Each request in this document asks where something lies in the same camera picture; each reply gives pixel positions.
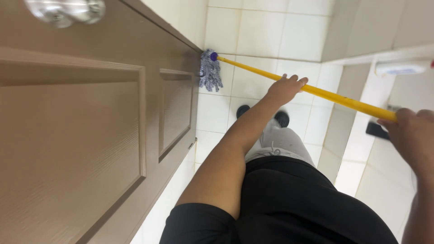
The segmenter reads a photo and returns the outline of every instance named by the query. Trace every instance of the mop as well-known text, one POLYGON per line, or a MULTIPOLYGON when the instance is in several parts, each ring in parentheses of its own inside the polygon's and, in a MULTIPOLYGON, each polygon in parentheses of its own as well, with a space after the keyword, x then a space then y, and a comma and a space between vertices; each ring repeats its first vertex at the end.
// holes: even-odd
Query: mop
MULTIPOLYGON (((263 71, 260 69, 256 69, 229 59, 225 59, 223 57, 218 56, 218 54, 214 50, 207 49, 201 56, 201 81, 199 83, 199 86, 200 87, 205 86, 207 90, 210 92, 213 90, 213 87, 216 89, 216 92, 219 91, 219 87, 223 88, 223 84, 221 82, 221 78, 219 74, 220 72, 219 61, 232 64, 236 67, 240 67, 242 69, 251 71, 253 73, 270 78, 275 81, 280 80, 282 78, 279 75, 272 74, 270 72, 263 71)), ((326 100, 338 103, 345 107, 354 109, 356 111, 371 115, 379 119, 387 119, 394 122, 398 122, 398 119, 396 118, 396 114, 386 109, 381 109, 364 102, 359 102, 351 98, 347 98, 332 92, 328 92, 326 90, 314 86, 304 85, 301 88, 301 90, 319 96, 321 98, 324 98, 326 100)))

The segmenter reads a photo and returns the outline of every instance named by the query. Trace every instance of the gray sweatpants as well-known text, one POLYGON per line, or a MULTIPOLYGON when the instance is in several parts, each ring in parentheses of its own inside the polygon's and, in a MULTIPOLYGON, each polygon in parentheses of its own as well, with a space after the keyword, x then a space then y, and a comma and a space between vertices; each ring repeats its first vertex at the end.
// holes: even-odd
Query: gray sweatpants
POLYGON ((246 154, 246 163, 256 158, 281 155, 303 160, 313 167, 313 161, 301 138, 290 128, 281 128, 275 119, 271 119, 261 137, 246 154))

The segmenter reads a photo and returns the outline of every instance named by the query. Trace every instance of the black object on floor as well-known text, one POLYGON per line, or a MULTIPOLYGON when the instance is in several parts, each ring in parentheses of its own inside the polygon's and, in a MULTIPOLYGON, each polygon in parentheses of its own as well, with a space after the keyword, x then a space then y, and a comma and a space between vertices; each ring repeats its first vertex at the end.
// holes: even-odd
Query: black object on floor
POLYGON ((237 119, 239 117, 241 117, 249 109, 250 109, 250 106, 248 106, 248 105, 243 105, 243 106, 239 107, 237 110, 237 119))
POLYGON ((283 111, 277 112, 277 114, 274 116, 274 119, 277 120, 280 127, 286 128, 289 125, 289 115, 283 111))
POLYGON ((366 134, 390 140, 389 133, 385 132, 381 125, 374 122, 368 123, 368 127, 366 128, 366 134))

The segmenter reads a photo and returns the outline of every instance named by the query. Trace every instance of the hand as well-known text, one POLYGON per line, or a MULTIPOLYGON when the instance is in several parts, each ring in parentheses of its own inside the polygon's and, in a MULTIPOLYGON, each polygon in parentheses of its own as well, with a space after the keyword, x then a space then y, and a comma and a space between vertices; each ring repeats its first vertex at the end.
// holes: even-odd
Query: hand
POLYGON ((396 112, 398 123, 379 119, 387 128, 390 140, 410 165, 418 180, 434 182, 434 111, 409 109, 396 112))
POLYGON ((279 106, 283 106, 289 103, 300 92, 301 87, 309 81, 306 77, 301 78, 299 81, 297 80, 297 75, 293 75, 287 79, 286 74, 284 74, 280 80, 271 85, 265 96, 276 101, 279 106))

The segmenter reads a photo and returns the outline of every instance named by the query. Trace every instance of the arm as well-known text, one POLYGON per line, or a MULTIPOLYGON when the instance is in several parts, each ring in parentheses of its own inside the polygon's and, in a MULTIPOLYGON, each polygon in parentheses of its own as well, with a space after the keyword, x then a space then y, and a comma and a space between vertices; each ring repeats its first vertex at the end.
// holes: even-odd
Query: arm
POLYGON ((434 112, 409 109, 397 112, 398 124, 379 120, 391 141, 418 177, 403 244, 434 243, 434 112))
POLYGON ((280 106, 294 98, 307 78, 275 82, 254 107, 245 112, 211 151, 176 205, 204 203, 221 208, 235 219, 240 213, 241 186, 246 171, 244 157, 280 106))

